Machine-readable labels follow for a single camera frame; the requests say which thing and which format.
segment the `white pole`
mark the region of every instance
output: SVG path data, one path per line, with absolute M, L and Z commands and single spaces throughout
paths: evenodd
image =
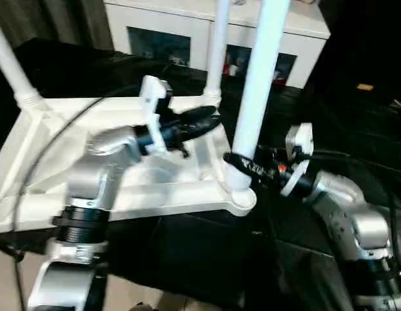
M 289 7 L 290 0 L 263 0 L 260 9 L 232 149 L 251 159 L 257 147 Z M 251 178 L 228 166 L 227 184 L 232 190 L 244 190 L 250 186 Z
M 209 67 L 207 82 L 203 91 L 206 104 L 218 106 L 221 100 L 220 81 L 222 80 L 223 65 L 226 56 L 227 23 L 231 0 L 219 0 L 214 21 L 213 41 L 209 50 Z
M 0 28 L 0 70 L 6 77 L 13 89 L 14 96 L 20 108 L 33 106 L 39 102 L 39 94 L 30 84 L 25 72 L 19 65 L 14 56 L 12 48 L 9 46 L 5 35 Z

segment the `black table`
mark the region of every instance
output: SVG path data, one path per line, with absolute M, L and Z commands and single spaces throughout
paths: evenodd
M 168 80 L 177 96 L 200 95 L 205 85 L 205 72 L 118 52 L 32 40 L 16 54 L 30 81 L 48 98 L 98 97 L 125 85 L 135 90 L 124 96 L 137 96 L 144 75 Z M 230 141 L 243 83 L 227 76 L 222 81 L 220 113 Z M 17 115 L 0 73 L 0 147 Z M 374 204 L 388 205 L 389 191 L 383 188 L 388 184 L 400 209 L 401 236 L 401 116 L 360 98 L 326 103 L 320 94 L 274 86 L 260 143 L 283 146 L 291 124 L 300 122 L 313 123 L 316 149 L 342 151 L 394 168 L 357 161 L 314 163 L 352 178 Z M 110 223 L 111 272 L 223 308 L 262 308 L 268 297 L 285 304 L 278 287 L 283 272 L 293 271 L 309 253 L 333 260 L 332 252 L 314 215 L 299 200 L 257 185 L 254 189 L 258 205 L 243 218 L 214 211 Z M 51 229 L 18 234 L 23 249 L 37 253 L 43 253 L 51 235 Z M 0 240 L 10 239 L 9 234 L 0 235 Z M 130 256 L 124 256 L 125 248 Z

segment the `silver robotic arm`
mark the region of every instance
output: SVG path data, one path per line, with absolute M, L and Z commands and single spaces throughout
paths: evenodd
M 284 162 L 275 155 L 265 165 L 238 154 L 225 154 L 224 159 L 241 172 L 275 185 L 283 196 L 304 198 L 320 216 L 355 309 L 401 310 L 401 274 L 386 219 L 365 201 L 352 180 L 325 171 L 315 176 L 307 173 L 309 160 L 297 163 L 295 156 L 310 155 L 311 145 L 312 130 L 305 124 L 288 132 Z
M 29 310 L 102 309 L 107 279 L 102 257 L 108 244 L 104 231 L 109 211 L 124 171 L 140 160 L 131 126 L 102 132 L 88 142 L 67 180 L 65 210 L 54 218 L 58 232 L 48 244 L 50 259 L 36 279 Z
M 102 310 L 108 274 L 105 233 L 125 170 L 151 151 L 164 152 L 165 148 L 180 150 L 187 157 L 183 141 L 219 125 L 215 107 L 176 114 L 168 108 L 170 87 L 154 77 L 146 81 L 149 84 L 143 83 L 142 97 L 154 114 L 147 116 L 147 125 L 123 126 L 94 136 L 73 165 L 65 207 L 52 220 L 56 234 L 48 243 L 50 259 L 40 269 L 28 310 Z

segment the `floor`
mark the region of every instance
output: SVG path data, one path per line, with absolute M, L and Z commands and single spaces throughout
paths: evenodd
M 44 256 L 28 253 L 21 265 L 25 292 L 30 293 Z M 128 311 L 145 302 L 159 311 L 218 311 L 214 305 L 202 303 L 183 295 L 141 286 L 119 277 L 110 276 L 104 311 Z M 10 257 L 0 252 L 0 311 L 18 311 L 16 287 Z

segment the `white cabinet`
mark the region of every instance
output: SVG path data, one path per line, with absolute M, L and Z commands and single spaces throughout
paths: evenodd
M 104 0 L 117 51 L 207 70 L 217 0 Z M 223 71 L 243 78 L 261 0 L 232 6 Z M 330 33 L 317 5 L 293 0 L 275 82 L 303 88 Z
M 119 5 L 106 11 L 115 50 L 206 70 L 209 21 Z

